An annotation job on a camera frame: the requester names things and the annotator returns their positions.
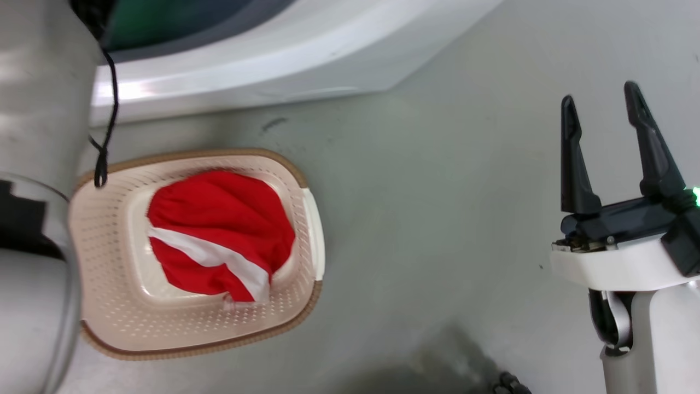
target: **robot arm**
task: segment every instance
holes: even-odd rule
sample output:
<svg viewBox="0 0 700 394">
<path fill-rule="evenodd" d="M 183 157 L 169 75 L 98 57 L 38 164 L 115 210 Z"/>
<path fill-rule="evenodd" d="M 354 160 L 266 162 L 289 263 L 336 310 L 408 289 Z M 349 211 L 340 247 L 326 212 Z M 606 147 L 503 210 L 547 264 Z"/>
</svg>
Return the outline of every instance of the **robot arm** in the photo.
<svg viewBox="0 0 700 394">
<path fill-rule="evenodd" d="M 602 206 L 579 145 L 573 99 L 561 104 L 561 230 L 557 275 L 589 288 L 608 394 L 687 392 L 700 363 L 700 208 L 685 188 L 634 82 L 624 87 L 637 130 L 642 197 Z"/>
</svg>

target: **white washing machine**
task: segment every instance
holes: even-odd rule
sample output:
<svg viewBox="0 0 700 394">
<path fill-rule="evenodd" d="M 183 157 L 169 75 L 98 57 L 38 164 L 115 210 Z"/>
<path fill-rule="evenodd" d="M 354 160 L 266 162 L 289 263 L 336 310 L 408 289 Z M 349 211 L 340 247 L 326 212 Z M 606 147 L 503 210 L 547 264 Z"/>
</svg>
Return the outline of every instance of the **white washing machine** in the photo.
<svg viewBox="0 0 700 394">
<path fill-rule="evenodd" d="M 501 0 L 248 0 L 212 26 L 111 51 L 118 121 L 318 100 L 392 88 Z M 97 72 L 92 125 L 112 107 Z"/>
</svg>

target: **floor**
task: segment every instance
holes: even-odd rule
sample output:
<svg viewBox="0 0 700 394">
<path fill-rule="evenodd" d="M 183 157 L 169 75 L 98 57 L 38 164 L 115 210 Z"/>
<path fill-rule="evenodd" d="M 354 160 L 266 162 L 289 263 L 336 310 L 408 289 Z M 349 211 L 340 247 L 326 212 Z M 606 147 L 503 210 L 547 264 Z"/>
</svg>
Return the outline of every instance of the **floor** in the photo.
<svg viewBox="0 0 700 394">
<path fill-rule="evenodd" d="M 548 263 L 559 102 L 575 97 L 604 203 L 638 195 L 627 79 L 699 184 L 700 5 L 670 3 L 506 0 L 389 93 L 119 127 L 113 162 L 216 147 L 291 159 L 323 219 L 323 294 L 292 332 L 222 353 L 120 362 L 81 342 L 60 394 L 397 392 L 397 371 L 445 332 L 534 393 L 603 393 L 587 291 Z"/>
</svg>

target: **black cable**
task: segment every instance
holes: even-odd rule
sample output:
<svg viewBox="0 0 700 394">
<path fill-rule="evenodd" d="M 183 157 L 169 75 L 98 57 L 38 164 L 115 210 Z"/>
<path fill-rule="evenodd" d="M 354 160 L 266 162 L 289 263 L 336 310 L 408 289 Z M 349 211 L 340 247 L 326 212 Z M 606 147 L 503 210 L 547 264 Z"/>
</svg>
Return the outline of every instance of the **black cable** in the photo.
<svg viewBox="0 0 700 394">
<path fill-rule="evenodd" d="M 104 55 L 104 58 L 107 59 L 107 64 L 109 64 L 109 69 L 112 72 L 112 96 L 114 96 L 114 104 L 112 105 L 112 116 L 109 118 L 109 124 L 107 125 L 107 134 L 104 136 L 102 145 L 98 144 L 97 141 L 90 136 L 90 144 L 92 144 L 99 152 L 97 163 L 94 165 L 94 186 L 98 189 L 103 188 L 104 185 L 107 184 L 107 146 L 109 145 L 109 140 L 112 138 L 112 129 L 114 129 L 114 123 L 117 121 L 117 112 L 119 111 L 117 69 L 114 66 L 114 60 L 112 60 L 109 53 L 102 49 L 102 54 Z"/>
</svg>

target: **beige plastic basket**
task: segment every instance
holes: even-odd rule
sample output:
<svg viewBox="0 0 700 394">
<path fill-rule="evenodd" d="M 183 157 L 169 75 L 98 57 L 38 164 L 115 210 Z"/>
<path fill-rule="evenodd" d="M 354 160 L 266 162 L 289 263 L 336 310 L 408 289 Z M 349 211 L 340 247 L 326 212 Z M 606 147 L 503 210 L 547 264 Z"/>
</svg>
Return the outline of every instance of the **beige plastic basket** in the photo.
<svg viewBox="0 0 700 394">
<path fill-rule="evenodd" d="M 196 173 L 228 169 L 267 182 L 280 196 L 297 239 L 272 279 L 266 304 L 226 311 L 223 296 L 170 285 L 146 235 L 157 189 Z M 83 281 L 83 337 L 121 360 L 153 360 L 224 350 L 300 324 L 321 293 L 323 230 L 302 174 L 263 149 L 195 151 L 111 165 L 95 189 L 86 174 L 69 223 Z"/>
</svg>

